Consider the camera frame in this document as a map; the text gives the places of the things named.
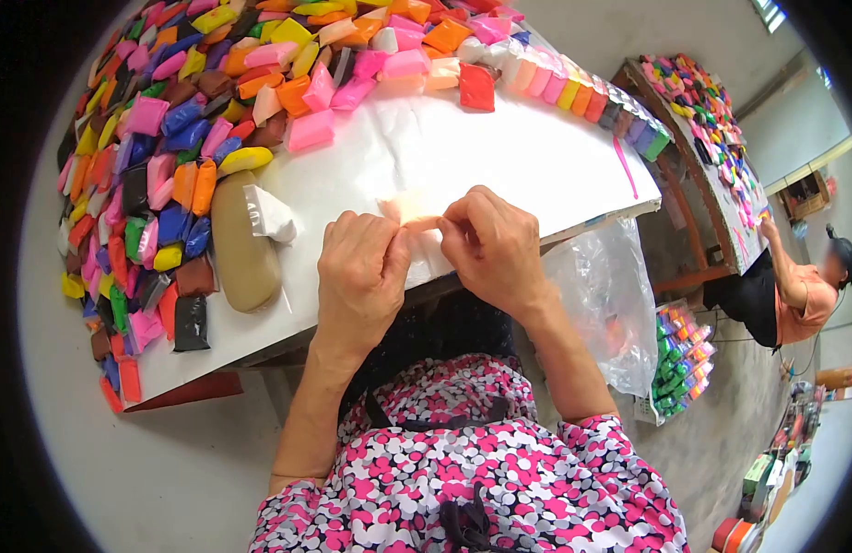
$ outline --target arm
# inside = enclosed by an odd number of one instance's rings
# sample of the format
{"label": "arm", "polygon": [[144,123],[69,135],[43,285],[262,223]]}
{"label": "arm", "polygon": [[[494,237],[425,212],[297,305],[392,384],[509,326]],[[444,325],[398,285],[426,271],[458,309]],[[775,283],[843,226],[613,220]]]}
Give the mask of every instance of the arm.
{"label": "arm", "polygon": [[760,225],[760,232],[770,242],[770,253],[773,255],[773,275],[776,278],[776,287],[779,289],[779,299],[784,304],[803,312],[807,306],[807,284],[798,279],[791,271],[795,262],[782,248],[779,230],[773,221],[764,219]]}
{"label": "arm", "polygon": [[344,212],[325,228],[319,271],[319,326],[278,442],[269,494],[334,465],[340,400],[405,299],[411,263],[406,231],[386,218]]}
{"label": "arm", "polygon": [[564,421],[616,414],[604,376],[542,273],[536,217],[476,186],[447,209],[438,227],[442,253],[463,286],[528,331]]}
{"label": "arm", "polygon": [[518,320],[539,353],[552,403],[564,422],[619,416],[604,375],[570,324],[554,287],[539,310]]}
{"label": "arm", "polygon": [[336,415],[340,400],[361,361],[332,359],[312,340],[303,378],[290,403],[269,477],[269,494],[292,481],[311,478],[316,486],[334,465]]}

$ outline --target plastic clay bag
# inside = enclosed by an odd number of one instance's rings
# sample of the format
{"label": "plastic clay bag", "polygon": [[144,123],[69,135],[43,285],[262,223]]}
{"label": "plastic clay bag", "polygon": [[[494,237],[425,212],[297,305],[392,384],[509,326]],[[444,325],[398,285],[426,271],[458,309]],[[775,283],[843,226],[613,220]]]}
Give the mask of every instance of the plastic clay bag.
{"label": "plastic clay bag", "polygon": [[658,360],[656,305],[632,219],[618,219],[562,242],[542,270],[607,383],[646,397]]}
{"label": "plastic clay bag", "polygon": [[268,236],[284,243],[291,243],[297,237],[294,216],[287,205],[256,184],[245,185],[242,190],[254,236]]}
{"label": "plastic clay bag", "polygon": [[207,298],[178,297],[174,311],[174,351],[210,349],[207,342]]}

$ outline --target orange shirt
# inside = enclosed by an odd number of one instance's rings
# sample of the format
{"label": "orange shirt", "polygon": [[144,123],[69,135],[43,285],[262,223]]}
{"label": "orange shirt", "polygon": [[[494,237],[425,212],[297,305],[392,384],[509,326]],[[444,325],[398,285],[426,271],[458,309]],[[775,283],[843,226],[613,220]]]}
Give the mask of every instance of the orange shirt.
{"label": "orange shirt", "polygon": [[816,265],[792,265],[795,277],[807,284],[807,306],[804,314],[796,307],[784,304],[776,287],[776,343],[787,344],[805,340],[818,333],[831,316],[837,302],[837,290],[818,275]]}

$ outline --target pink floral shirt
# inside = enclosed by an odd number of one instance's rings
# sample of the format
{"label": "pink floral shirt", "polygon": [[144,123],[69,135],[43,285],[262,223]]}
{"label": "pink floral shirt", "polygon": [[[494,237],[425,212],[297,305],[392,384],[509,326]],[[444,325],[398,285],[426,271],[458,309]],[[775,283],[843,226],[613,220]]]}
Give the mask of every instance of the pink floral shirt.
{"label": "pink floral shirt", "polygon": [[295,481],[266,498],[249,551],[451,551],[439,507],[471,503],[476,483],[495,547],[689,551],[683,517],[619,419],[562,422],[553,434],[536,424],[515,366],[486,355],[427,359],[377,389],[392,422],[484,420],[498,396],[511,406],[501,422],[422,433],[371,429],[363,404],[353,407],[324,486]]}

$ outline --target window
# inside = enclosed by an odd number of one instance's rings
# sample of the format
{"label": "window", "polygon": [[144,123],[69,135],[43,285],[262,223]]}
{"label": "window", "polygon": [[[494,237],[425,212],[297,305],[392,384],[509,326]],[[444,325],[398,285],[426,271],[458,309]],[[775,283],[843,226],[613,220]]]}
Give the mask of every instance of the window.
{"label": "window", "polygon": [[771,0],[752,0],[755,10],[763,20],[766,30],[773,33],[785,20],[785,13]]}

